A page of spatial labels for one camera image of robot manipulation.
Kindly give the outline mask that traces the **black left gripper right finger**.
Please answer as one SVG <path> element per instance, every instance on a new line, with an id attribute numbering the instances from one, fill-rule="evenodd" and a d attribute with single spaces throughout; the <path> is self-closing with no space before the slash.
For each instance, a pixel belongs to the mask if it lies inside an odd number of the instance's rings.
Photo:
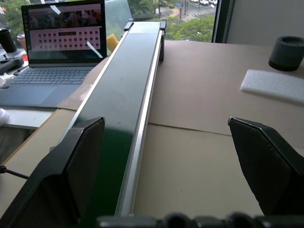
<path id="1" fill-rule="evenodd" d="M 235 117 L 228 126 L 263 214 L 304 216 L 304 157 L 272 127 Z"/>

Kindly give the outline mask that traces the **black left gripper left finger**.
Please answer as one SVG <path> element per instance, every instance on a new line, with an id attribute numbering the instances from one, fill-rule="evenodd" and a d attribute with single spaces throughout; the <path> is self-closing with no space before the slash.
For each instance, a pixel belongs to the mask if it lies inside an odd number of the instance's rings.
<path id="1" fill-rule="evenodd" d="M 0 228 L 71 228 L 85 215 L 105 128 L 102 117 L 66 133 L 28 176 L 0 218 Z"/>

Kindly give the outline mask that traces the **green conveyor belt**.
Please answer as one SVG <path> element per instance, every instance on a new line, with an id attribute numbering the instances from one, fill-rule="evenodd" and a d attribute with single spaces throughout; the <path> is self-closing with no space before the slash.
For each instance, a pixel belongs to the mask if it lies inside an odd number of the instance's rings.
<path id="1" fill-rule="evenodd" d="M 165 31 L 166 20 L 130 20 L 70 122 L 73 126 L 105 118 L 99 170 L 86 217 L 132 213 L 156 71 L 164 56 Z"/>

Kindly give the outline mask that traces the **white foam sheet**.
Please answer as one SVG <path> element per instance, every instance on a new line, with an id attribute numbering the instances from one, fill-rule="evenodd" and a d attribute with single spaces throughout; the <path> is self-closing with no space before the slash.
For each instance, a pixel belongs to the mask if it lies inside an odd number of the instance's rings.
<path id="1" fill-rule="evenodd" d="M 240 90 L 304 106 L 304 79 L 295 76 L 249 69 Z"/>

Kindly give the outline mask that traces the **brown cardboard sheet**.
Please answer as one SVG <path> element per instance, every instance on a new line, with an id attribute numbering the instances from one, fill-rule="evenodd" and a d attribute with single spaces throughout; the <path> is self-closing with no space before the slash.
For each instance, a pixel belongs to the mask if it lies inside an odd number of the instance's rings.
<path id="1" fill-rule="evenodd" d="M 204 132 L 230 135 L 228 118 L 239 117 L 276 129 L 298 152 L 304 151 L 304 106 L 243 92 L 249 69 L 269 70 L 267 47 L 166 41 L 158 65 L 145 144 L 159 135 Z M 60 107 L 77 111 L 105 66 L 95 67 Z"/>

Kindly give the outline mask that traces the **grey laptop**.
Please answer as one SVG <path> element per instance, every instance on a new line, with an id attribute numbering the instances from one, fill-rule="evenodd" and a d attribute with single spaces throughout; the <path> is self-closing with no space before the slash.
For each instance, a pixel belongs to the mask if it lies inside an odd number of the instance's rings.
<path id="1" fill-rule="evenodd" d="M 21 7 L 28 67 L 0 88 L 0 107 L 56 108 L 107 56 L 105 0 Z"/>

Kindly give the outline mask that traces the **black cylindrical stand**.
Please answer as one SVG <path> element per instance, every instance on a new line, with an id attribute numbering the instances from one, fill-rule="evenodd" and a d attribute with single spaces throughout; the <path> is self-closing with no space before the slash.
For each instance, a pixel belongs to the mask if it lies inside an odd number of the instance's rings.
<path id="1" fill-rule="evenodd" d="M 276 39 L 268 64 L 280 71 L 295 71 L 304 58 L 304 38 L 282 36 Z"/>

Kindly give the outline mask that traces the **brown paper cup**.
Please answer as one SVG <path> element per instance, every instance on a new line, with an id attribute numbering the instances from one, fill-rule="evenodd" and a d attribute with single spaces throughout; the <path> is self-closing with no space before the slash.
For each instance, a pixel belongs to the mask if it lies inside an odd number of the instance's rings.
<path id="1" fill-rule="evenodd" d="M 20 33 L 17 35 L 17 41 L 21 44 L 23 49 L 27 52 L 27 45 L 26 45 L 26 39 L 25 39 L 24 33 Z"/>

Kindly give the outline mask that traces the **yellow plush toy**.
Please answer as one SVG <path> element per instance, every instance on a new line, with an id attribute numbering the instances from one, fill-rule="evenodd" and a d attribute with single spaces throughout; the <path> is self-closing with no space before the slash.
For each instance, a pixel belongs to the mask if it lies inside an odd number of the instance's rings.
<path id="1" fill-rule="evenodd" d="M 119 41 L 117 40 L 117 38 L 114 34 L 109 35 L 106 39 L 107 48 L 109 49 L 109 51 L 111 53 L 113 53 L 113 51 L 117 47 L 118 43 L 119 43 Z"/>

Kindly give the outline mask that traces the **black cup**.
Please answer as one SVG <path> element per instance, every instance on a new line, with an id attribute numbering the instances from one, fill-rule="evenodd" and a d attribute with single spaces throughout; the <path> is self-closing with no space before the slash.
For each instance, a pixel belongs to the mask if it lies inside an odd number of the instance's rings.
<path id="1" fill-rule="evenodd" d="M 17 51 L 10 32 L 7 29 L 0 30 L 0 44 L 7 53 L 14 53 Z"/>

